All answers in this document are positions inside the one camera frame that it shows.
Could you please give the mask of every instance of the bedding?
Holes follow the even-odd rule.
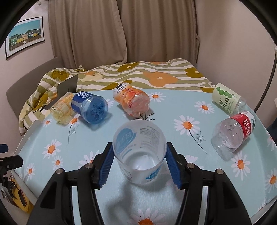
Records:
[[[78,76],[77,92],[111,90],[122,82],[131,83],[135,88],[174,89],[212,93],[211,84],[187,60],[177,58],[168,62],[133,62],[112,64],[86,70],[56,68],[46,73],[36,91],[27,99],[19,115],[19,131],[23,135],[31,124],[43,121],[49,110],[42,109],[57,97],[57,85],[72,76]]]

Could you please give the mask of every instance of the brown curtain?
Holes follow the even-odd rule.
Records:
[[[184,58],[196,65],[193,0],[117,0],[127,62]]]
[[[48,14],[54,56],[67,68],[126,62],[116,0],[49,0]]]

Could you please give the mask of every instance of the green labeled bottle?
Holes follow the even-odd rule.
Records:
[[[216,85],[212,100],[231,115],[245,110],[246,100],[221,83]]]

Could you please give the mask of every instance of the picture frame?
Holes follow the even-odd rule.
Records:
[[[6,59],[44,40],[42,16],[19,21],[5,40]]]

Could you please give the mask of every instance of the blue plastic bottle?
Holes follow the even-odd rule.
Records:
[[[90,124],[101,123],[108,112],[108,104],[102,96],[84,91],[74,95],[71,107]]]

